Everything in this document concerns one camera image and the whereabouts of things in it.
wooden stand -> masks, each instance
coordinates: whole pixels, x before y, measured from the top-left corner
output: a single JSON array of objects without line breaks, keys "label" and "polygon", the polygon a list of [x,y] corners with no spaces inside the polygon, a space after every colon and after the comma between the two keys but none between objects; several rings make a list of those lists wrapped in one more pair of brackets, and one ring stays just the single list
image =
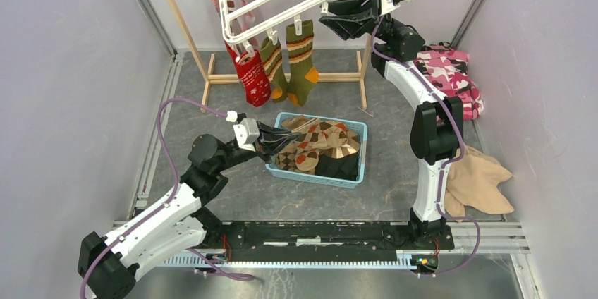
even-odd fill
[{"label": "wooden stand", "polygon": [[[207,105],[208,98],[209,98],[209,89],[211,85],[216,84],[238,84],[239,79],[237,78],[236,74],[215,74],[214,73],[214,64],[216,62],[215,55],[212,54],[209,59],[209,65],[207,70],[205,68],[204,62],[200,56],[200,53],[197,51],[195,47],[195,42],[189,33],[189,29],[187,28],[187,24],[185,23],[185,19],[181,14],[181,10],[179,10],[178,5],[176,4],[175,0],[167,0],[172,12],[174,13],[176,20],[181,27],[181,31],[185,35],[185,39],[187,40],[187,44],[189,45],[189,49],[191,50],[191,54],[195,59],[195,63],[197,67],[200,69],[200,72],[205,80],[204,86],[204,94],[202,97],[202,104]],[[319,83],[341,83],[341,82],[359,82],[359,89],[361,92],[361,108],[366,110],[367,108],[367,98],[365,95],[365,70],[367,68],[367,62],[370,60],[370,52],[372,50],[372,36],[367,38],[367,44],[365,45],[365,53],[362,58],[361,52],[357,50],[356,57],[357,57],[357,72],[347,72],[347,73],[320,73],[319,74]]]}]

beige cloth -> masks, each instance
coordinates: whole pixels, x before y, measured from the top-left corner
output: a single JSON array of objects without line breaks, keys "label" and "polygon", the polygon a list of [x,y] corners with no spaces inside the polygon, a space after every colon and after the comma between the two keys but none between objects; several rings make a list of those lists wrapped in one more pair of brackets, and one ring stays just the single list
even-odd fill
[{"label": "beige cloth", "polygon": [[466,146],[465,156],[448,171],[444,208],[451,216],[465,216],[464,205],[488,214],[511,213],[514,208],[498,189],[511,176],[498,160]]}]

pink camouflage cloth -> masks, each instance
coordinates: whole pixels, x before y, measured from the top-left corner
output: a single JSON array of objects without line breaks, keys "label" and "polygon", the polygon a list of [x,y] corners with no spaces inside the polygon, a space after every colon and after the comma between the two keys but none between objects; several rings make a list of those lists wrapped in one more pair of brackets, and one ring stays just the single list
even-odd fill
[{"label": "pink camouflage cloth", "polygon": [[463,119],[476,119],[484,110],[480,91],[467,75],[469,56],[444,44],[430,45],[417,54],[415,66],[438,90],[463,102]]}]

green sock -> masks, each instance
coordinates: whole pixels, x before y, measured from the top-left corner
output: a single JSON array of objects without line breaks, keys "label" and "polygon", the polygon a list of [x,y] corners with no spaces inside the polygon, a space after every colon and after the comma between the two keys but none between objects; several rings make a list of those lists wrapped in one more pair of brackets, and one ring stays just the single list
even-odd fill
[{"label": "green sock", "polygon": [[288,100],[297,106],[303,106],[312,88],[319,79],[319,74],[312,62],[314,41],[314,22],[306,20],[301,25],[302,34],[295,34],[295,25],[286,27],[286,47],[288,63],[291,66],[291,81],[288,82]]},{"label": "green sock", "polygon": [[272,44],[272,41],[266,37],[266,39],[264,39],[262,42],[262,47],[260,48],[260,56],[262,56],[262,63],[264,64],[266,75],[274,85],[271,95],[272,100],[275,103],[282,102],[286,99],[288,83],[286,82],[286,77],[282,71],[282,53],[280,42],[277,42],[276,45],[274,45]]}]

plastic basket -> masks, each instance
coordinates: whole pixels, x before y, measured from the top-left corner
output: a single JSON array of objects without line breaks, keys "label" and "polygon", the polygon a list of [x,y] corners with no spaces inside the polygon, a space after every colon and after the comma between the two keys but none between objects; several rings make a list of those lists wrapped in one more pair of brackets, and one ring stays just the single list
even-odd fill
[{"label": "plastic basket", "polygon": [[[289,112],[281,112],[276,117],[276,123],[274,126],[277,128],[281,127],[281,123],[288,118],[299,116],[301,114],[292,114]],[[279,169],[276,163],[266,164],[266,169],[272,173],[273,176],[278,178],[285,178],[291,179],[294,181],[305,181],[306,183],[316,183],[322,185],[330,185],[330,186],[338,186],[340,188],[355,188],[359,183],[363,181],[363,175],[365,173],[365,148],[367,146],[367,125],[361,123],[359,121],[347,121],[344,119],[336,119],[336,118],[328,118],[328,117],[321,117],[321,116],[311,116],[309,114],[305,115],[308,118],[318,117],[322,120],[330,120],[330,121],[340,121],[347,125],[349,130],[357,133],[359,135],[359,139],[361,142],[361,147],[359,150],[359,159],[358,159],[358,175],[356,181],[347,181],[344,179],[337,179],[337,178],[330,178],[330,177],[322,177],[322,176],[313,176],[310,174],[299,173],[299,172],[291,172],[291,171],[284,171]]]}]

